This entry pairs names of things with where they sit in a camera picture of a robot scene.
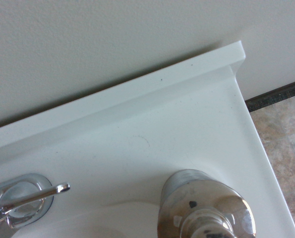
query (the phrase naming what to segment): white countertop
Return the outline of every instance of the white countertop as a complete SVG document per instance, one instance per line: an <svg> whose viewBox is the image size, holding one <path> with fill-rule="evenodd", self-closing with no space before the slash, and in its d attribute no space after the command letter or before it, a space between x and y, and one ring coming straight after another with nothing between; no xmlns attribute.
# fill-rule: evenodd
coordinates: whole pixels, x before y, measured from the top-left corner
<svg viewBox="0 0 295 238"><path fill-rule="evenodd" d="M237 42L0 128L0 182L71 184L14 237L156 238L166 179L197 169L244 197L258 238L295 238L236 83L244 59Z"/></svg>

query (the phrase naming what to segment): tile floor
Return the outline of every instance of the tile floor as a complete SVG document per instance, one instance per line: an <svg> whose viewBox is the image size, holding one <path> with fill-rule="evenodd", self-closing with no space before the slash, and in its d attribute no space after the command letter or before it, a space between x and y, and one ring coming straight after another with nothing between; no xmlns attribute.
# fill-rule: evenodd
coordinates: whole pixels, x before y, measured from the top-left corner
<svg viewBox="0 0 295 238"><path fill-rule="evenodd" d="M250 114L295 222L295 96Z"/></svg>

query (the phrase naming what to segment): lever handle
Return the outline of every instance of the lever handle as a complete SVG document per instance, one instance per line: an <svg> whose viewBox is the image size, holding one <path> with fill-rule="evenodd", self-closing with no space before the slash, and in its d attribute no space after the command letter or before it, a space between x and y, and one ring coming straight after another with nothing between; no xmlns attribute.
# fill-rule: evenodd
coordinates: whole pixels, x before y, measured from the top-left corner
<svg viewBox="0 0 295 238"><path fill-rule="evenodd" d="M43 190L40 190L38 192L32 193L30 195L8 200L8 201L2 201L0 204L0 212L4 215L8 214L11 210L20 207L22 205L25 205L30 202L38 201L40 199L54 196L57 194L64 193L70 189L70 185L67 182L58 184L56 186L46 188Z"/></svg>

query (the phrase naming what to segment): white wall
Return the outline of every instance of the white wall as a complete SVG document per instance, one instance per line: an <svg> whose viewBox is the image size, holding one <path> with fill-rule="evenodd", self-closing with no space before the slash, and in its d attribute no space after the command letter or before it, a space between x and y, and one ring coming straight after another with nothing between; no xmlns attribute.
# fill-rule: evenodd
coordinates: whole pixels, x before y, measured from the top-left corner
<svg viewBox="0 0 295 238"><path fill-rule="evenodd" d="M295 1L0 1L0 126L236 40L245 99L295 81Z"/></svg>

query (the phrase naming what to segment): dark baseboard trim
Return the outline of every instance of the dark baseboard trim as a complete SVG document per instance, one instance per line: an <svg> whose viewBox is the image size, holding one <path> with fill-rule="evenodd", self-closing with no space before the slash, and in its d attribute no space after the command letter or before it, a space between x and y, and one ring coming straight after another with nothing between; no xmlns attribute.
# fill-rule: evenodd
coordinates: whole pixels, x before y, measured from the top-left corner
<svg viewBox="0 0 295 238"><path fill-rule="evenodd" d="M278 103L295 96L295 82L245 101L249 112Z"/></svg>

